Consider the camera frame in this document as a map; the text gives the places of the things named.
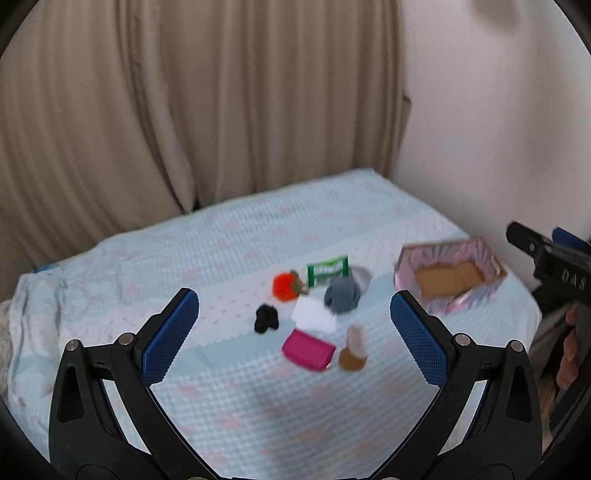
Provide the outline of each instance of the metal screw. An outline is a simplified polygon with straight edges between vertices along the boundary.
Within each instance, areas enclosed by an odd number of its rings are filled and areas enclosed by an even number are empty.
[[[121,345],[129,345],[131,342],[134,341],[134,334],[133,333],[122,333],[119,337],[119,343]]]
[[[456,336],[456,342],[458,343],[458,345],[462,345],[462,346],[470,345],[470,337],[468,337],[468,335],[464,335],[463,333],[460,333],[459,335]]]
[[[516,352],[522,352],[523,351],[523,343],[518,342],[517,340],[513,340],[511,342],[511,348],[513,350],[515,350]]]
[[[66,350],[73,352],[78,348],[78,345],[80,345],[78,340],[70,340],[68,343],[66,343]]]

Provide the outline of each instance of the white cloth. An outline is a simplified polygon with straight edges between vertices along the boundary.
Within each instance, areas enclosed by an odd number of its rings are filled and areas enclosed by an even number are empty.
[[[336,331],[336,315],[321,300],[300,296],[291,314],[295,327],[304,332],[333,333]]]

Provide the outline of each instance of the beige curtain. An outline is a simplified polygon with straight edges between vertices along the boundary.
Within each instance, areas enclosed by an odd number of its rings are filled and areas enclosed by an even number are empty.
[[[400,144],[395,0],[40,0],[0,59],[0,209],[36,264]]]

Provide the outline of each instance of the blue gripper pad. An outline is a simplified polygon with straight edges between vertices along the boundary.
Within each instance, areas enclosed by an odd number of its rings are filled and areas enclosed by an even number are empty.
[[[149,387],[164,380],[198,316],[197,294],[193,290],[183,288],[162,313],[151,317],[138,332],[141,377],[146,386]],[[159,327],[155,333],[154,325]],[[146,340],[146,333],[151,335],[148,338],[149,342],[144,346],[141,344],[142,340]]]
[[[591,254],[591,245],[585,240],[580,239],[578,236],[574,236],[572,233],[568,233],[560,227],[556,227],[552,231],[552,241],[564,245],[565,247],[572,248],[573,250],[578,250],[585,254]]]
[[[390,318],[425,380],[443,388],[454,360],[452,334],[406,290],[392,297]]]

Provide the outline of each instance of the pink wallet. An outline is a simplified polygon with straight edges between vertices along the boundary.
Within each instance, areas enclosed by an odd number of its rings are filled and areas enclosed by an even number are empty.
[[[287,338],[281,351],[296,365],[314,372],[322,372],[330,366],[336,347],[295,329]]]

